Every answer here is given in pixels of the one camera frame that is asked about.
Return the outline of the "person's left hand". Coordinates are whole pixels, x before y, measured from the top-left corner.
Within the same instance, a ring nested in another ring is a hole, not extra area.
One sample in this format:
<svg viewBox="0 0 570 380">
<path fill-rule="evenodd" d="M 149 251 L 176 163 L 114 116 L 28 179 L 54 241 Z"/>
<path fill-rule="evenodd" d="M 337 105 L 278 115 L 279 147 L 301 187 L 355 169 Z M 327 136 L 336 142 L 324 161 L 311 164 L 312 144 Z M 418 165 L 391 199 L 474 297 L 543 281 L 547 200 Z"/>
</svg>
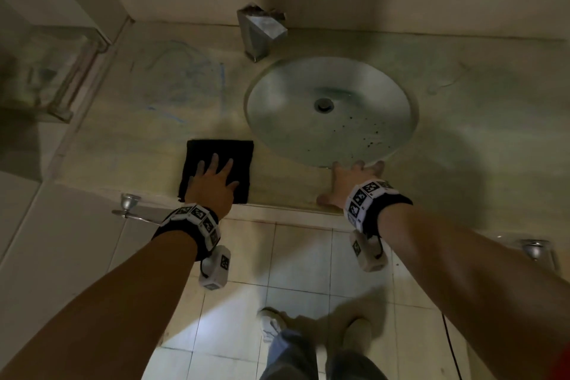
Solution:
<svg viewBox="0 0 570 380">
<path fill-rule="evenodd" d="M 185 203 L 196 203 L 206 208 L 210 208 L 217 215 L 219 220 L 225 218 L 234 201 L 234 192 L 228 191 L 229 184 L 227 178 L 232 170 L 234 160 L 230 158 L 224 167 L 216 175 L 209 175 L 209 167 L 200 160 L 197 164 L 194 180 L 185 194 Z"/>
</svg>

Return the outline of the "person's white shoe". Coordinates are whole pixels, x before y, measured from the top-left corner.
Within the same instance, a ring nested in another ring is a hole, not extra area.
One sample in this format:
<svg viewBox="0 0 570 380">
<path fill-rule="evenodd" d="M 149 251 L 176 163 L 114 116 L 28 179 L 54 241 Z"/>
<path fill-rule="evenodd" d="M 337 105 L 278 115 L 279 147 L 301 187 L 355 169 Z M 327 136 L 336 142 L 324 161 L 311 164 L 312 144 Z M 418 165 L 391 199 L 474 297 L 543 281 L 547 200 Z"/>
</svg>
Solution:
<svg viewBox="0 0 570 380">
<path fill-rule="evenodd" d="M 345 329 L 342 350 L 367 355 L 372 344 L 372 324 L 364 318 L 354 319 Z"/>
<path fill-rule="evenodd" d="M 262 341 L 271 344 L 273 340 L 284 330 L 287 324 L 280 313 L 273 308 L 265 307 L 261 309 L 256 318 L 259 322 Z"/>
</svg>

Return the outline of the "round metal sink basin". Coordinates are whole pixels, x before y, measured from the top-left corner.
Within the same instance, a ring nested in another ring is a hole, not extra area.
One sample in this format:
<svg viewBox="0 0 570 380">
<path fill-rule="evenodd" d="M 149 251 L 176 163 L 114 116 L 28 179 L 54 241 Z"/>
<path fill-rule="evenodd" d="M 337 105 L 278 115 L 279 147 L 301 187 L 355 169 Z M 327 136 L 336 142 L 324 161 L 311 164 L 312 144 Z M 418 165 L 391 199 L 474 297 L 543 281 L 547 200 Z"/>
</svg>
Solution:
<svg viewBox="0 0 570 380">
<path fill-rule="evenodd" d="M 334 110 L 317 113 L 319 98 L 331 99 Z M 343 57 L 276 62 L 249 87 L 245 115 L 274 153 L 319 168 L 385 160 L 409 142 L 418 123 L 417 104 L 394 80 Z"/>
</svg>

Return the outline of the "person's left white shoe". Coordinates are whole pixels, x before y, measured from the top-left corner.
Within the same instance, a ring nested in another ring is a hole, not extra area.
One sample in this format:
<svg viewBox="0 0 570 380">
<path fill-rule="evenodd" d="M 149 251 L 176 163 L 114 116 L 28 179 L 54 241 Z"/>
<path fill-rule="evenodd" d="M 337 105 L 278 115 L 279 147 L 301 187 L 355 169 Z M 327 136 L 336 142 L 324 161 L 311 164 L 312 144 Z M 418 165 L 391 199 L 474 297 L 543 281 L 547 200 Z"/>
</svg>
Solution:
<svg viewBox="0 0 570 380">
<path fill-rule="evenodd" d="M 273 340 L 284 330 L 287 324 L 280 313 L 273 308 L 265 307 L 261 309 L 256 318 L 259 322 L 262 341 L 271 344 Z"/>
</svg>

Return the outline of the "person's right hand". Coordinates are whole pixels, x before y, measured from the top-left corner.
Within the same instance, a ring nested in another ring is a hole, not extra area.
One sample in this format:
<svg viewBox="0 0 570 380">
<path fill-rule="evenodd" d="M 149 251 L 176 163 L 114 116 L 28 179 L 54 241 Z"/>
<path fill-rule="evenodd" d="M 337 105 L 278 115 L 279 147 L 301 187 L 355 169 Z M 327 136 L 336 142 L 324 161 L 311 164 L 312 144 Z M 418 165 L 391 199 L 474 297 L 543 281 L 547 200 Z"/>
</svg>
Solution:
<svg viewBox="0 0 570 380">
<path fill-rule="evenodd" d="M 379 160 L 371 166 L 365 166 L 363 172 L 354 172 L 353 166 L 347 168 L 339 162 L 334 162 L 332 165 L 332 187 L 330 192 L 324 194 L 332 194 L 334 196 L 334 207 L 343 210 L 353 189 L 366 181 L 381 179 L 384 167 L 385 162 Z"/>
</svg>

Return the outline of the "black cleaning cloth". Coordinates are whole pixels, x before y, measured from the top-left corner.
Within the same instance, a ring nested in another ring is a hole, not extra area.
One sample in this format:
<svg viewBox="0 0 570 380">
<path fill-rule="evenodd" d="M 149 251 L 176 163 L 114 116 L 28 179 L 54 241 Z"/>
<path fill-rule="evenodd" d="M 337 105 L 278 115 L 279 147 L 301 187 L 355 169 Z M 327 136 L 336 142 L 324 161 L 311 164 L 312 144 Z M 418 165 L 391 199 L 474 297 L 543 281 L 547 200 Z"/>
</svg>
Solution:
<svg viewBox="0 0 570 380">
<path fill-rule="evenodd" d="M 239 182 L 234 191 L 233 204 L 246 204 L 250 188 L 250 165 L 253 158 L 252 140 L 229 139 L 193 139 L 186 143 L 186 158 L 178 190 L 178 201 L 185 202 L 189 180 L 196 174 L 198 162 L 204 161 L 205 168 L 210 165 L 214 153 L 218 155 L 218 168 L 224 167 L 229 159 L 233 160 L 227 183 Z"/>
</svg>

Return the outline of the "person's left forearm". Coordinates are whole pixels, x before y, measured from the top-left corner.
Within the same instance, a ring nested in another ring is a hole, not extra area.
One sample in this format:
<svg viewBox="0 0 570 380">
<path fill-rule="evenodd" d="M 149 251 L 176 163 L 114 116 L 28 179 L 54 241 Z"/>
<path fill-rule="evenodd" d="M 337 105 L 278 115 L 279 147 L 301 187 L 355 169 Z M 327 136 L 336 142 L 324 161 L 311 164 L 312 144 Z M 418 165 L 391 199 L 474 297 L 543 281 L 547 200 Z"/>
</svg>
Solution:
<svg viewBox="0 0 570 380">
<path fill-rule="evenodd" d="M 172 231 L 83 291 L 0 372 L 0 380 L 141 380 L 179 303 L 197 245 Z"/>
</svg>

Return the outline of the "person's right forearm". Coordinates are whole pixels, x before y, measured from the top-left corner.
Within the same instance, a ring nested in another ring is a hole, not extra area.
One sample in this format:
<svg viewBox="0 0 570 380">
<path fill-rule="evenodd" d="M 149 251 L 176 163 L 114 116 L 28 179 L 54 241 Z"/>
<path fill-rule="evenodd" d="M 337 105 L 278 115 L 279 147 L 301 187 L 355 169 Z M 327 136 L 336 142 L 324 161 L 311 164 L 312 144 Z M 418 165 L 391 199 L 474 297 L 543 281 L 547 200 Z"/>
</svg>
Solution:
<svg viewBox="0 0 570 380">
<path fill-rule="evenodd" d="M 419 286 L 499 380 L 570 380 L 570 282 L 408 204 L 377 220 Z"/>
</svg>

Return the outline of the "wristband with marker tags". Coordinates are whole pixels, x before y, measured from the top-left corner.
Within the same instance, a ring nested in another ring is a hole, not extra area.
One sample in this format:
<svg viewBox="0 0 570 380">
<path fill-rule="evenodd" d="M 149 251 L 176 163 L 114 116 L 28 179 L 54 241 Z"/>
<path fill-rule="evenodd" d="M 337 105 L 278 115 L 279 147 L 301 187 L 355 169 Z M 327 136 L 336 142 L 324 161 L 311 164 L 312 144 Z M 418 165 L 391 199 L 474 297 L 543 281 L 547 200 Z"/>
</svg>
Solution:
<svg viewBox="0 0 570 380">
<path fill-rule="evenodd" d="M 218 224 L 219 219 L 213 210 L 191 203 L 172 211 L 159 225 L 152 239 L 167 232 L 183 232 L 196 242 L 196 261 L 203 261 L 211 256 L 221 239 Z"/>
<path fill-rule="evenodd" d="M 344 205 L 344 216 L 349 223 L 368 239 L 381 238 L 378 230 L 380 212 L 394 204 L 413 205 L 410 198 L 400 194 L 387 181 L 368 180 L 356 185 Z"/>
</svg>

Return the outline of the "glass door panel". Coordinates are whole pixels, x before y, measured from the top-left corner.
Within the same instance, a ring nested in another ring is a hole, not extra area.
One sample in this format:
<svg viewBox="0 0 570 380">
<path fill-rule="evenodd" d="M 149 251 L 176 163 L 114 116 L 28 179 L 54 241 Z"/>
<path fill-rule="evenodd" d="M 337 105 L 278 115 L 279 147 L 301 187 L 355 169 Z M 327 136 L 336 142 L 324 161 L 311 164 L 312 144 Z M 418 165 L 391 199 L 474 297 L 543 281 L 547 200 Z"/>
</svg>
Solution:
<svg viewBox="0 0 570 380">
<path fill-rule="evenodd" d="M 94 28 L 34 26 L 15 57 L 0 67 L 0 114 L 63 123 L 47 115 L 47 106 L 82 45 L 97 39 L 104 38 Z"/>
</svg>

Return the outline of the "angular metal faucet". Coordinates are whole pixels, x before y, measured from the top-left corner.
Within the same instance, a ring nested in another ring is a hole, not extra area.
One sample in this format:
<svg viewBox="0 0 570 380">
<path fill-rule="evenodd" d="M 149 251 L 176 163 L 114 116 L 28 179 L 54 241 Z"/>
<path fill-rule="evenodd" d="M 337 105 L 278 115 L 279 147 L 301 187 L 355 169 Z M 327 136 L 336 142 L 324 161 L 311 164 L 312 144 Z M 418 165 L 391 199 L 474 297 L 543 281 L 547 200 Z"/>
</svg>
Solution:
<svg viewBox="0 0 570 380">
<path fill-rule="evenodd" d="M 267 11 L 250 3 L 237 10 L 237 18 L 245 54 L 253 62 L 267 57 L 271 44 L 288 34 L 286 14 L 277 9 Z"/>
</svg>

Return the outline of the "right wristband with marker tags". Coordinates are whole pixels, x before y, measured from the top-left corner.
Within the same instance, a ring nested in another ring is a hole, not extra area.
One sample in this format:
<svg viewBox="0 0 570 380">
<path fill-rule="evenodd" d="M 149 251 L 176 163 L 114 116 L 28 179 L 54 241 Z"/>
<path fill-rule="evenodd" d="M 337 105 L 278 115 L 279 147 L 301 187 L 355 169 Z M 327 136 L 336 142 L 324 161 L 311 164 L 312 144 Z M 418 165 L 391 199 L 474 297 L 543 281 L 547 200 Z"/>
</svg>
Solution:
<svg viewBox="0 0 570 380">
<path fill-rule="evenodd" d="M 368 180 L 356 185 L 344 205 L 344 216 L 349 223 L 368 239 L 381 238 L 378 230 L 380 212 L 394 204 L 413 205 L 410 198 L 400 194 L 387 181 Z"/>
</svg>

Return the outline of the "person's right white shoe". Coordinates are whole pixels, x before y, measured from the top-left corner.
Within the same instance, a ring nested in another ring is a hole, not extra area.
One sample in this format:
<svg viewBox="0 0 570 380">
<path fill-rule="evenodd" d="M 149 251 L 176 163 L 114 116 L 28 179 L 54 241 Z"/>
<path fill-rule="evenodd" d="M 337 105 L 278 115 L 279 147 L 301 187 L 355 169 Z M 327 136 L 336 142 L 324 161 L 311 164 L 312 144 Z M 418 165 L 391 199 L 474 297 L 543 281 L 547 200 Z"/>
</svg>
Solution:
<svg viewBox="0 0 570 380">
<path fill-rule="evenodd" d="M 354 319 L 345 329 L 342 350 L 367 355 L 372 344 L 372 324 L 364 318 Z"/>
</svg>

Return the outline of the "person's blue jeans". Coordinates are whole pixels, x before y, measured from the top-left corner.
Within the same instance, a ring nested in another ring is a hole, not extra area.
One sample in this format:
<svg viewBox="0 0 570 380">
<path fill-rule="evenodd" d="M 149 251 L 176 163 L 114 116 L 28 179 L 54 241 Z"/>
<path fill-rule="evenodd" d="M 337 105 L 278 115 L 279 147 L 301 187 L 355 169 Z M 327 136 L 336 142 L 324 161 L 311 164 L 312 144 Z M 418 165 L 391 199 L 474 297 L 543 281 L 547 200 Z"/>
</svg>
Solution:
<svg viewBox="0 0 570 380">
<path fill-rule="evenodd" d="M 267 365 L 259 380 L 319 380 L 316 350 L 299 332 L 285 329 L 271 343 Z M 366 356 L 353 349 L 338 350 L 326 380 L 388 380 Z"/>
</svg>

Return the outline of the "left wristband with marker tags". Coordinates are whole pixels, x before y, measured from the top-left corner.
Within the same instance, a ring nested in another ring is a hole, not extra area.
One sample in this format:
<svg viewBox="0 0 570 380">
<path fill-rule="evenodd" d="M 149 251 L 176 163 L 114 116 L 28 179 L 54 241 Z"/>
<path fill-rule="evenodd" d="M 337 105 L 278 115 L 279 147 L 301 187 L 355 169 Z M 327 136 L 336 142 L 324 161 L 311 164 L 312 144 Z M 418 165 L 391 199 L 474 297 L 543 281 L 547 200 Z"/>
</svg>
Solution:
<svg viewBox="0 0 570 380">
<path fill-rule="evenodd" d="M 191 203 L 172 211 L 159 225 L 152 239 L 167 232 L 183 232 L 196 242 L 196 261 L 203 261 L 211 256 L 221 239 L 218 224 L 219 219 L 213 210 Z"/>
</svg>

